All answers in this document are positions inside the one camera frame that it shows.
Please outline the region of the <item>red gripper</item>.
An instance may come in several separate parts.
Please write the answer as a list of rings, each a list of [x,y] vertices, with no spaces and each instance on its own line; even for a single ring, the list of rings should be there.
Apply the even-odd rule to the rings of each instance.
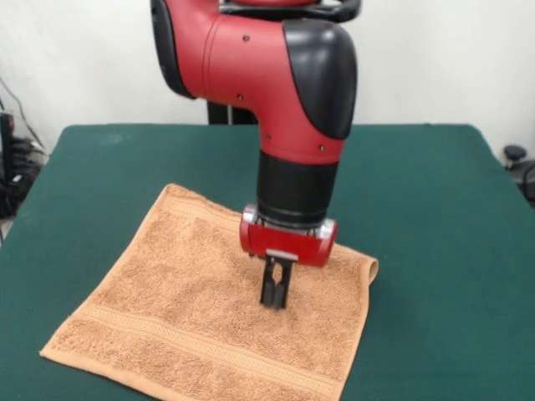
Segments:
[[[325,266],[337,234],[337,222],[329,218],[312,229],[293,229],[268,223],[260,216],[256,205],[246,205],[239,225],[241,247],[250,255],[267,258],[260,303],[276,310],[285,309],[293,262],[305,266]],[[286,260],[279,262],[282,276],[277,285],[273,277],[274,257]]]

